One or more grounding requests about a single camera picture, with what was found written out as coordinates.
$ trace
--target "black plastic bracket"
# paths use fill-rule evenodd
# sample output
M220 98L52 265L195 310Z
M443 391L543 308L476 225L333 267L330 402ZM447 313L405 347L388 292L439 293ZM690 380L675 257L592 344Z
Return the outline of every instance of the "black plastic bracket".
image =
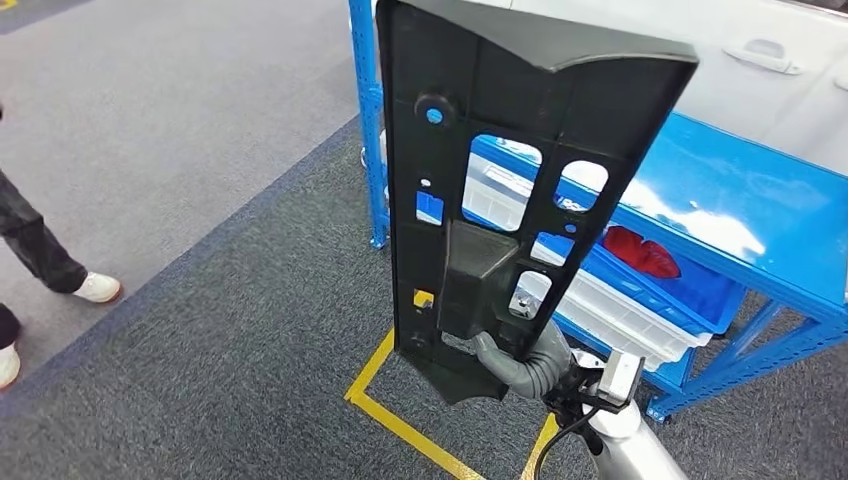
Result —
M458 0L377 6L388 143L395 349L454 403L502 398L506 386L444 334L487 331L522 359L603 232L645 152L694 72L688 45ZM462 210L471 142L491 134L542 153L520 227L494 230ZM577 160L606 169L594 206L553 198ZM440 225L416 216L417 192L440 199ZM561 267L530 250L540 232L574 242ZM525 271L551 280L534 319L508 302ZM423 304L416 295L432 298Z

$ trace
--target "blue shelf rack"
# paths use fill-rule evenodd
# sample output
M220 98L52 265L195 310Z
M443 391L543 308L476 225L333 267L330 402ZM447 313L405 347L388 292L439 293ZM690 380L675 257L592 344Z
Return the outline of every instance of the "blue shelf rack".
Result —
M387 241L370 0L348 0L371 209L371 245ZM528 158L482 147L482 157L532 181ZM558 190L581 204L594 193L563 180ZM651 238L771 300L724 341L693 375L696 352L645 378L663 394L647 414L658 422L737 385L848 339L848 178L672 114L648 152L612 221ZM752 348L781 308L806 316L797 327ZM554 321L601 354L609 348L567 319Z

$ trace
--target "white sneaker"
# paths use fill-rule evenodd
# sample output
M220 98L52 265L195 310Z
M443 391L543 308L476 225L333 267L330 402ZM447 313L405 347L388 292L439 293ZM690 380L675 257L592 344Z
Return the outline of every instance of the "white sneaker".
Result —
M8 387L21 372L21 357L15 350L15 344L0 350L0 390Z
M74 295L94 303L109 303L116 300L123 291L121 282L100 273L88 272L82 286Z

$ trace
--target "white car door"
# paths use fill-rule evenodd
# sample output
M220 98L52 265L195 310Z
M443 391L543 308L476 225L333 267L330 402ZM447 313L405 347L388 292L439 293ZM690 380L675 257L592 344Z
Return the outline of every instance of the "white car door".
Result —
M848 53L825 70L809 95L764 142L848 175Z
M693 44L701 64L675 110L802 158L795 145L818 132L800 121L799 106L848 52L844 17L789 1L513 0L512 8ZM788 119L792 145L769 136L790 128Z

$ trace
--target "floor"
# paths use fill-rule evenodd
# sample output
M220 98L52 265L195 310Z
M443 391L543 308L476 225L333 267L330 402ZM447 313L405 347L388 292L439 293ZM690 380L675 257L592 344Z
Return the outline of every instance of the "floor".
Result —
M0 166L127 294L358 110L342 0L16 3ZM45 291L5 248L0 271L27 374L108 311Z
M128 295L60 298L0 249L27 373L0 398L3 478L447 478L342 398L391 324L344 2L17 2L0 165ZM655 428L692 479L848 478L846 365L831 349ZM396 357L368 393L491 479L544 419L514 395L448 408ZM594 478L578 440L543 478Z
M4 397L3 478L448 478L343 399L392 317L357 127ZM692 479L846 478L846 364L832 349L654 428ZM519 478L544 420L515 395L448 407L396 356L367 393L488 479ZM595 478L579 439L542 478Z

